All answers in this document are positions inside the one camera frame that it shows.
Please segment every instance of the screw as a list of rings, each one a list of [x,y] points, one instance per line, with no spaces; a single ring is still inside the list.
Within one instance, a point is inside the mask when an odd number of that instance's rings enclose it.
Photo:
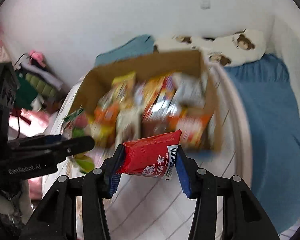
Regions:
[[[202,168],[201,168],[201,169],[198,169],[198,170],[197,170],[197,173],[200,174],[200,175],[204,175],[204,174],[207,173],[207,171],[206,171],[205,169],[202,169]]]
[[[238,176],[238,175],[234,175],[234,176],[232,177],[232,179],[233,179],[234,181],[236,181],[236,182],[241,181],[241,177]]]
[[[62,175],[58,178],[59,182],[65,182],[66,180],[67,180],[67,176],[65,176],[65,175]]]
[[[96,169],[93,170],[94,175],[98,175],[98,174],[101,174],[101,173],[102,173],[102,169],[100,169],[100,168],[96,168]]]

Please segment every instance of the cardboard box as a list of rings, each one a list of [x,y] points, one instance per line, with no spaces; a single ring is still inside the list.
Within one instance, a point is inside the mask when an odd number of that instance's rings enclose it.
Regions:
[[[152,77],[177,71],[197,78],[200,78],[203,72],[208,73],[205,91],[206,104],[203,110],[207,114],[214,115],[215,128],[211,149],[214,151],[221,150],[222,127],[217,90],[202,60],[202,55],[197,50],[153,53],[95,67],[84,78],[70,113],[82,106],[88,114],[93,114],[98,100],[111,89],[112,80],[131,71],[137,73],[137,82],[147,81]]]

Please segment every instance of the red snack package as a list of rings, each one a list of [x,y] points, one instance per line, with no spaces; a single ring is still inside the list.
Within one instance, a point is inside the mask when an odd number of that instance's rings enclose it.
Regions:
[[[125,142],[126,158],[117,173],[172,178],[181,130]]]

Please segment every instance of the green cloth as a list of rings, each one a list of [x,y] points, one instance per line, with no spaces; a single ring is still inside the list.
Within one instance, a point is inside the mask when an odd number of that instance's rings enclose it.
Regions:
[[[38,96],[38,92],[26,79],[19,75],[17,75],[17,77],[20,82],[20,88],[17,90],[14,106],[16,108],[32,110],[31,103]]]
[[[56,90],[44,80],[30,73],[26,74],[26,80],[45,98],[51,98],[56,95]]]

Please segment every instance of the blue bedsheet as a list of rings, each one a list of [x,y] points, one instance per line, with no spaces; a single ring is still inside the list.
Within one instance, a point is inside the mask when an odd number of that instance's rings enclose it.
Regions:
[[[271,54],[224,68],[239,91],[252,135],[252,191],[278,233],[300,216],[300,118],[285,64]]]

